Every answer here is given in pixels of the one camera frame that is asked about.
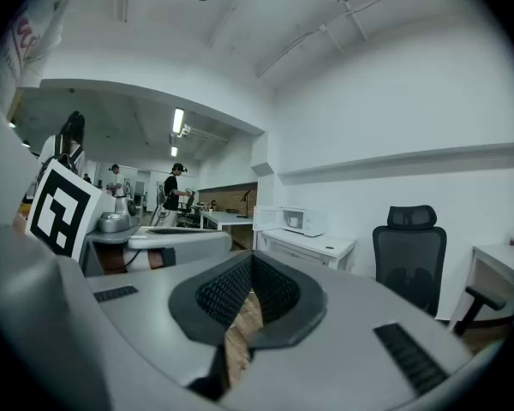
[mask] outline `wooden floor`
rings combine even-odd
[[[263,326],[260,316],[259,300],[254,293],[244,301],[243,307],[236,320],[226,333],[225,347],[227,367],[229,368],[230,384],[236,384],[248,368],[248,337]],[[503,339],[508,334],[510,326],[501,325],[487,328],[467,329],[463,341],[472,352],[478,353],[490,343]]]

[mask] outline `person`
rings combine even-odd
[[[38,161],[44,165],[51,157],[54,157],[55,139],[60,137],[61,154],[68,154],[71,157],[71,161],[77,170],[77,175],[82,178],[86,173],[86,154],[83,150],[85,125],[86,119],[84,116],[79,111],[74,111],[64,123],[61,131],[59,131],[59,135],[51,135],[45,141]],[[76,155],[75,159],[73,159],[79,147],[82,148],[82,151],[79,156]]]
[[[120,166],[117,164],[113,164],[109,169],[112,170],[112,173],[115,175],[114,182],[108,187],[108,189],[112,192],[112,196],[116,196],[117,198],[123,198],[126,196],[123,188],[124,178],[120,173]]]
[[[163,190],[165,202],[163,210],[160,212],[158,221],[152,221],[151,225],[159,225],[160,227],[176,227],[177,226],[177,209],[179,207],[180,196],[194,196],[194,192],[182,192],[177,187],[177,177],[187,170],[181,163],[175,163],[171,169],[170,176],[165,180]]]

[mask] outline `white desk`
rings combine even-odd
[[[230,227],[232,225],[253,225],[254,219],[252,217],[238,217],[237,213],[227,213],[226,211],[201,211],[200,212],[200,228],[204,228],[204,217],[214,222],[217,225],[217,230],[221,231],[223,226]]]
[[[258,250],[286,253],[317,265],[344,271],[350,271],[349,254],[355,244],[351,239],[325,235],[308,237],[285,229],[260,231],[256,239]]]
[[[473,247],[465,288],[473,284],[507,297],[507,307],[501,313],[505,317],[511,316],[514,313],[514,247],[508,244]],[[463,318],[472,300],[463,290],[451,317],[449,330],[453,330],[456,322]]]

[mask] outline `chair headrest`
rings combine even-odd
[[[436,224],[436,212],[430,205],[394,207],[388,212],[386,225],[391,229],[428,229]]]

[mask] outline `wooden panel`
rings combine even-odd
[[[200,201],[211,203],[217,201],[214,211],[226,211],[227,209],[237,209],[241,215],[246,214],[246,202],[241,202],[243,195],[248,191],[248,215],[253,217],[254,207],[257,205],[257,183],[242,186],[230,186],[227,188],[214,188],[200,190]],[[254,232],[249,225],[231,227],[232,239],[247,249],[253,246]]]

